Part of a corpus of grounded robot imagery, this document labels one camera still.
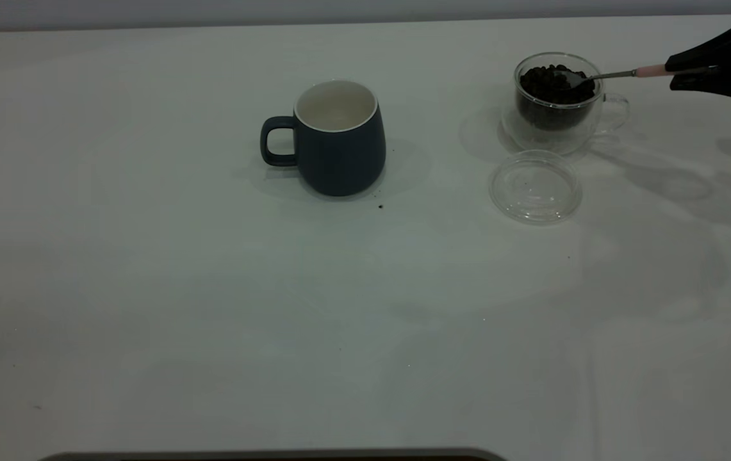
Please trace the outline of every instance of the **double-walled glass cup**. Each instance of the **double-walled glass cup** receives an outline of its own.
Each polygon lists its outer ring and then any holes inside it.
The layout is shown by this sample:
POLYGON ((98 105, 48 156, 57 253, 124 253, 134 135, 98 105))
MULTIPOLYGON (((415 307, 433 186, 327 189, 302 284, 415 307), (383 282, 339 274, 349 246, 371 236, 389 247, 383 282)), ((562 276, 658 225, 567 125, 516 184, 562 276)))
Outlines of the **double-walled glass cup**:
POLYGON ((551 64, 564 64, 586 76, 600 73, 590 61, 568 53, 541 53, 520 62, 501 104, 502 126, 520 148, 570 154, 594 134, 613 131, 627 121, 628 100, 620 94, 605 93, 605 83, 600 79, 594 81, 593 96, 576 104, 556 104, 527 93, 520 84, 521 76, 534 67, 551 64))

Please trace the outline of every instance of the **metal spoon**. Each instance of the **metal spoon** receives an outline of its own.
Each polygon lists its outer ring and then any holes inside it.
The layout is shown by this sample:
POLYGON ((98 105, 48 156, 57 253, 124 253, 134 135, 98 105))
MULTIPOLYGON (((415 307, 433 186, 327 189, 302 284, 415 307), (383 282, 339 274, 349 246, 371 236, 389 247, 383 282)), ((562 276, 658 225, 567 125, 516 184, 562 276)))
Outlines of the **metal spoon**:
POLYGON ((698 69, 681 70, 678 72, 669 72, 664 69, 664 64, 658 65, 646 65, 645 67, 639 67, 634 70, 624 70, 621 72, 611 72, 609 74, 599 74, 598 76, 582 77, 570 70, 553 70, 554 76, 564 76, 567 79, 569 88, 564 90, 572 90, 577 86, 581 85, 586 81, 597 81, 597 79, 613 79, 616 77, 661 77, 661 76, 675 76, 678 74, 701 74, 708 70, 713 70, 713 67, 700 67, 698 69))

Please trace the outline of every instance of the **mug rim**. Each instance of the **mug rim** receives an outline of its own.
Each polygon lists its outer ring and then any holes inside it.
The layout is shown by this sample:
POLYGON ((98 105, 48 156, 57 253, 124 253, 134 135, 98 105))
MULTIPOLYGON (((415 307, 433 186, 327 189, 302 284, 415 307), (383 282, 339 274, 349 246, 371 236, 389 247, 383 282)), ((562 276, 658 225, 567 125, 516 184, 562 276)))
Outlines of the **mug rim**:
POLYGON ((360 128, 360 126, 365 125, 368 122, 371 122, 371 119, 373 119, 374 114, 377 113, 377 110, 379 109, 379 100, 377 99, 377 94, 374 93, 371 88, 367 87, 366 85, 361 84, 357 81, 351 81, 351 79, 341 79, 341 78, 332 78, 327 79, 326 81, 316 82, 315 84, 311 85, 309 88, 304 90, 302 93, 300 93, 300 96, 297 96, 297 99, 294 100, 294 117, 297 118, 297 120, 300 120, 300 123, 307 126, 310 129, 314 129, 315 131, 320 131, 322 133, 345 133, 347 131, 352 131, 353 129, 360 128), (361 88, 364 88, 365 91, 368 91, 368 94, 371 95, 374 99, 374 110, 371 111, 371 114, 365 117, 365 120, 362 120, 359 124, 352 126, 351 128, 345 128, 345 129, 322 129, 317 128, 316 126, 311 125, 310 123, 306 123, 305 120, 300 117, 300 113, 297 111, 297 103, 300 102, 301 97, 305 96, 308 91, 312 91, 314 88, 318 87, 319 85, 327 85, 332 82, 345 82, 352 85, 357 85, 361 88))
POLYGON ((590 65, 590 67, 593 67, 593 69, 596 70, 597 75, 602 73, 601 70, 599 70, 598 67, 596 67, 596 64, 593 64, 593 62, 587 61, 587 59, 582 58, 582 56, 578 56, 572 53, 563 53, 561 51, 549 51, 545 53, 538 53, 533 54, 531 56, 528 56, 527 58, 524 58, 517 66, 516 70, 514 70, 514 83, 516 84, 516 89, 523 94, 524 97, 529 99, 532 102, 535 102, 537 104, 540 104, 542 106, 547 106, 548 108, 556 108, 556 109, 578 109, 583 108, 585 106, 590 105, 591 103, 595 102, 599 97, 602 97, 602 95, 605 93, 605 82, 603 81, 597 81, 599 85, 597 85, 596 93, 593 94, 593 97, 590 97, 590 99, 585 99, 582 102, 576 102, 573 104, 559 104, 556 102, 547 102, 544 99, 538 99, 538 97, 533 96, 531 93, 527 93, 527 91, 522 88, 522 84, 520 83, 520 79, 518 77, 520 76, 520 71, 522 70, 522 67, 524 67, 524 63, 527 61, 530 61, 533 58, 540 58, 541 56, 565 56, 565 58, 573 58, 573 59, 579 59, 579 61, 584 62, 587 65, 590 65))

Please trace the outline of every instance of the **coffee bean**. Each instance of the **coffee bean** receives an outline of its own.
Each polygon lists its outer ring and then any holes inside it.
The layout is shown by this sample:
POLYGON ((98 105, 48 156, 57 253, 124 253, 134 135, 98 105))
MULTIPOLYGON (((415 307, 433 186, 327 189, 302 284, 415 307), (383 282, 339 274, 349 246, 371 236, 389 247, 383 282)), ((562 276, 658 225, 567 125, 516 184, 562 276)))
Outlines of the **coffee bean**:
MULTIPOLYGON (((587 101, 596 94, 596 84, 593 81, 586 81, 576 88, 570 88, 567 77, 557 75, 554 70, 572 71, 563 64, 533 67, 520 76, 520 85, 531 96, 553 104, 577 104, 587 101)), ((582 71, 574 74, 587 78, 582 71)))

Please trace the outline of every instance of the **white table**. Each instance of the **white table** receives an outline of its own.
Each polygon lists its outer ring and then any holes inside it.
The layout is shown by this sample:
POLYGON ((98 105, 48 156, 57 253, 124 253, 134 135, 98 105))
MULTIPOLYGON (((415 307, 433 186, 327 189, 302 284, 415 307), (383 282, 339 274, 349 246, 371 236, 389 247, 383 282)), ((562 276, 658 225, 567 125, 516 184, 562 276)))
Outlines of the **white table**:
POLYGON ((522 58, 622 70, 730 26, 0 34, 0 461, 731 459, 731 99, 609 82, 634 116, 576 160, 570 221, 518 224, 486 192, 522 58), (259 155, 263 120, 332 76, 376 91, 388 137, 382 180, 350 200, 259 155))

